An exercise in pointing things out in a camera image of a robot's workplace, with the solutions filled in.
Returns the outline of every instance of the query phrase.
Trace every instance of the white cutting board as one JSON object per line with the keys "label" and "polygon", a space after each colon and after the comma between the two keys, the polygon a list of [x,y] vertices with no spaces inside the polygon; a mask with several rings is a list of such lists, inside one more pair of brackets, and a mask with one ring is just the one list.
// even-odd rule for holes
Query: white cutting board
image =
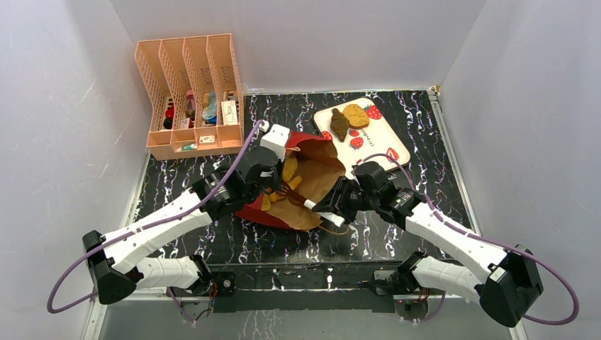
{"label": "white cutting board", "polygon": [[[371,108],[371,114],[369,114],[369,125],[360,130],[349,130],[344,141],[340,142],[336,134],[330,129],[332,109],[337,108],[342,112],[349,104],[357,104],[366,111],[366,108],[368,107],[374,106],[374,108]],[[336,150],[338,151],[338,159],[347,169],[347,177],[349,179],[353,178],[353,175],[351,174],[352,166],[372,154],[382,153],[389,154],[393,157],[398,156],[397,161],[400,165],[409,163],[409,151],[407,151],[403,142],[398,139],[391,126],[380,114],[380,111],[375,107],[371,99],[359,98],[348,103],[326,108],[325,110],[317,112],[313,116],[313,121],[323,137],[330,139],[331,136],[334,146],[336,146]],[[373,159],[370,159],[370,161],[378,162],[378,164],[386,171],[397,168],[396,164],[385,157],[374,157]]]}

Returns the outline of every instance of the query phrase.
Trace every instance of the brown paper bag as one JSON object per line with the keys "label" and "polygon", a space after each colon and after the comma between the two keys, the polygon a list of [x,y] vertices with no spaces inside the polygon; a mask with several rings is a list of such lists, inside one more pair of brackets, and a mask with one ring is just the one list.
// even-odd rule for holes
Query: brown paper bag
{"label": "brown paper bag", "polygon": [[[346,172],[338,160],[336,147],[332,141],[302,132],[292,132],[286,147],[298,147],[296,152],[298,168],[295,176],[303,181],[296,192],[315,203],[321,201]],[[269,211],[261,210],[263,195],[253,204],[246,205],[236,215],[253,222],[293,230],[311,230],[321,224],[320,216],[306,207],[286,197],[271,204]]]}

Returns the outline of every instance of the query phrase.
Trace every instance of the small box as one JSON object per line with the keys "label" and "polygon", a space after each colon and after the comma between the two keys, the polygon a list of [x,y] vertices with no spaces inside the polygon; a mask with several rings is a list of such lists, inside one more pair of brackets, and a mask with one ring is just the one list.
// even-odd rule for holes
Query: small box
{"label": "small box", "polygon": [[213,144],[215,143],[215,136],[200,136],[198,139],[198,143],[201,145]]}
{"label": "small box", "polygon": [[235,101],[222,101],[221,114],[223,116],[223,125],[238,124],[238,112]]}
{"label": "small box", "polygon": [[193,124],[190,118],[184,118],[181,120],[180,129],[190,129],[193,128]]}

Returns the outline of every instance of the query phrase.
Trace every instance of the white enclosure wall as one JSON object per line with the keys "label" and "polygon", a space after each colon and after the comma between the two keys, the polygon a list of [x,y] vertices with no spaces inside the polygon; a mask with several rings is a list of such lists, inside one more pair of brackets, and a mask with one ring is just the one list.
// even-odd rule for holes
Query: white enclosure wall
{"label": "white enclosure wall", "polygon": [[441,84],[485,0],[111,0],[134,42],[233,33],[246,93]]}
{"label": "white enclosure wall", "polygon": [[[490,0],[441,90],[482,233],[529,247],[580,295],[568,326],[524,321],[530,340],[599,339],[600,32],[596,0]],[[530,314],[566,317],[567,292],[542,278]]]}
{"label": "white enclosure wall", "polygon": [[[108,0],[2,1],[2,339],[79,339],[89,306],[46,312],[82,235],[124,222],[150,104],[134,44]],[[85,266],[55,306],[90,293]]]}

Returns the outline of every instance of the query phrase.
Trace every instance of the table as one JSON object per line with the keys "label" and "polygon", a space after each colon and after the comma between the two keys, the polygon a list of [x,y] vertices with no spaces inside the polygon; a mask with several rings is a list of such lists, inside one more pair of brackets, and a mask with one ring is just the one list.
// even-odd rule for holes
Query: table
{"label": "table", "polygon": [[[292,130],[317,134],[312,114],[369,97],[411,153],[407,170],[417,186],[449,217],[470,227],[444,141],[424,91],[272,94],[246,96],[245,133],[258,119]],[[150,158],[137,204],[136,219],[176,198],[191,183],[234,155],[157,161]],[[391,176],[402,176],[394,171]],[[235,216],[195,229],[162,247],[154,256],[177,258],[200,254],[210,265],[307,264],[315,262],[369,264],[402,261],[415,250],[438,258],[448,256],[429,242],[384,222],[374,212],[360,212],[346,235],[321,229],[309,232],[265,227]]]}

